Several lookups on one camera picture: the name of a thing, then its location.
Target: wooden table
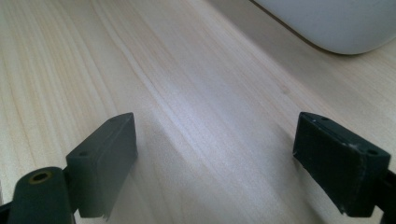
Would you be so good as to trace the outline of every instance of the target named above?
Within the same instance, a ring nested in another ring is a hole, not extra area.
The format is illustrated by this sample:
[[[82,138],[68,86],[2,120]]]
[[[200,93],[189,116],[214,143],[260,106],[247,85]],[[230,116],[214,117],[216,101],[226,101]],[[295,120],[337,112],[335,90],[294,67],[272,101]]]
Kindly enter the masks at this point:
[[[334,55],[248,0],[0,3],[5,203],[134,112],[139,158],[110,223],[378,223],[341,216],[293,159],[301,111],[395,154],[396,42]]]

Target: white object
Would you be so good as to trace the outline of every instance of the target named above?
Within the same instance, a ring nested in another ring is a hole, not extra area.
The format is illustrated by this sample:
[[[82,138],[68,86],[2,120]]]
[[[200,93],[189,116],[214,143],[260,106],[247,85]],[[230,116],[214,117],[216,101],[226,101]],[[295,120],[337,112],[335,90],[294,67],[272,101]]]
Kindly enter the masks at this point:
[[[396,37],[396,0],[256,0],[315,45],[341,54]]]

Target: table surface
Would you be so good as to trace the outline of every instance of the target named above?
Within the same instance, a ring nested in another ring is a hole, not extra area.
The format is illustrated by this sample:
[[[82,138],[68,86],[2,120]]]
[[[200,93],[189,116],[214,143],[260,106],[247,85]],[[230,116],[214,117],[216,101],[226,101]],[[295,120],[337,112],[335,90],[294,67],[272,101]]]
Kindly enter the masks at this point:
[[[247,0],[1,1],[3,200],[134,112],[110,223],[378,223],[340,215],[291,152],[309,111],[395,154],[395,87],[396,41],[335,55]]]

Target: black plastic part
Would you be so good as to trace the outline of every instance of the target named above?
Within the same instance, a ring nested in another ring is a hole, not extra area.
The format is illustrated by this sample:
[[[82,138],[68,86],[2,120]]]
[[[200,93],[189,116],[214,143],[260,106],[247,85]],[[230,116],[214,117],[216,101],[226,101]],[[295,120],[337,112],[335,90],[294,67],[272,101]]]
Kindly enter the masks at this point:
[[[11,203],[6,203],[0,206],[0,224],[7,224],[10,209]]]
[[[73,220],[62,169],[39,169],[18,181],[7,224],[70,224]]]
[[[396,223],[396,174],[388,171],[376,189],[376,204],[385,215],[382,223]]]
[[[371,216],[378,181],[388,173],[388,152],[330,119],[303,112],[293,154],[341,213]]]
[[[137,158],[134,115],[106,121],[66,156],[71,207],[81,217],[109,217]]]

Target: screw hole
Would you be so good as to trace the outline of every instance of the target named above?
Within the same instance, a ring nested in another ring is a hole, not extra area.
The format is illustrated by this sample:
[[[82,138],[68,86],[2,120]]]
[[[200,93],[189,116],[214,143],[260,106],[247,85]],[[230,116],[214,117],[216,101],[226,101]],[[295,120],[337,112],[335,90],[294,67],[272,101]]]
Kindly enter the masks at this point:
[[[378,152],[376,152],[376,151],[374,151],[374,150],[372,150],[372,149],[368,149],[367,152],[368,152],[370,155],[372,155],[372,156],[378,155]]]
[[[29,183],[32,185],[40,184],[40,183],[43,183],[44,181],[50,179],[51,176],[52,176],[52,173],[50,171],[42,171],[42,172],[32,175],[29,179]]]
[[[80,153],[78,153],[79,156],[88,156],[88,152],[87,151],[82,151]]]

